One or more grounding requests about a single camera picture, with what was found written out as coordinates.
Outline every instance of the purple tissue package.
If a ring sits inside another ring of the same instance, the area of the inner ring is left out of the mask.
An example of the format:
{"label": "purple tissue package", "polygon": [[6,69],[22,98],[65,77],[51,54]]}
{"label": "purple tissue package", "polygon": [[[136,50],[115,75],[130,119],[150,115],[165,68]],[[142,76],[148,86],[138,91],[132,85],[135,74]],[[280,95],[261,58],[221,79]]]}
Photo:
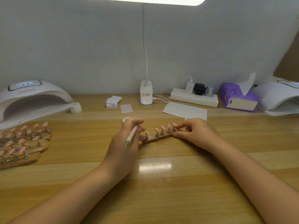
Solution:
{"label": "purple tissue package", "polygon": [[224,106],[229,109],[254,112],[260,99],[253,92],[249,91],[245,96],[240,86],[234,83],[224,82],[219,90],[219,95]]}

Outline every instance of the gray plug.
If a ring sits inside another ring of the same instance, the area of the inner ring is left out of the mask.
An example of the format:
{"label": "gray plug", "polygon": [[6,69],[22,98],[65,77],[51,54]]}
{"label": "gray plug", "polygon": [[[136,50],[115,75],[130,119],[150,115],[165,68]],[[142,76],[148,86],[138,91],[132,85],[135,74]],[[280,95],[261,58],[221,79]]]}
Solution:
{"label": "gray plug", "polygon": [[206,88],[206,91],[204,93],[207,97],[214,97],[214,94],[213,94],[213,87],[211,86],[208,86]]}

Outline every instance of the stack of lint-free wipes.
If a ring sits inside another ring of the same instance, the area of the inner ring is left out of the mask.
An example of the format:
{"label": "stack of lint-free wipes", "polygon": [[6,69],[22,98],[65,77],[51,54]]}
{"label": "stack of lint-free wipes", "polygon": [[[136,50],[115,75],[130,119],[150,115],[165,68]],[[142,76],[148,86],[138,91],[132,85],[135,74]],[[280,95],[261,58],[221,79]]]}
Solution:
{"label": "stack of lint-free wipes", "polygon": [[107,98],[106,108],[117,108],[117,103],[121,100],[122,97],[112,96]]}

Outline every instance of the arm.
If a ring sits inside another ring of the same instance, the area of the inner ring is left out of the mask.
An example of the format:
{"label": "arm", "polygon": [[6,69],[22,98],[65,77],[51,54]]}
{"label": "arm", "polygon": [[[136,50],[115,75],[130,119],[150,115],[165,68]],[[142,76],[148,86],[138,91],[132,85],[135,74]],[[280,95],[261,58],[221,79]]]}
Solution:
{"label": "arm", "polygon": [[189,119],[177,127],[186,127],[186,132],[176,132],[173,136],[191,141],[215,155],[266,223],[299,223],[299,192],[296,189],[223,140],[205,120]]}
{"label": "arm", "polygon": [[139,118],[127,119],[113,136],[103,162],[90,173],[75,181],[41,204],[20,215],[9,224],[67,224],[80,223],[89,211],[132,169],[138,154],[138,141],[145,140],[137,129],[131,145],[126,139]]}

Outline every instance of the dotting tool handle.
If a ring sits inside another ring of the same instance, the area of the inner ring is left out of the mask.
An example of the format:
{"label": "dotting tool handle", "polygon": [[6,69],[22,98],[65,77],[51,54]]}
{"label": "dotting tool handle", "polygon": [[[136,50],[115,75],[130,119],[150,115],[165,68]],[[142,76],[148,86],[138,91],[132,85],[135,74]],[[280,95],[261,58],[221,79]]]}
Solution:
{"label": "dotting tool handle", "polygon": [[125,147],[127,146],[127,144],[129,144],[129,143],[132,142],[132,139],[133,139],[133,137],[134,137],[134,135],[135,135],[135,133],[136,133],[138,127],[139,127],[139,124],[136,124],[136,125],[133,127],[131,133],[129,134],[129,136],[128,136],[127,140],[126,140],[127,143],[126,143]]}

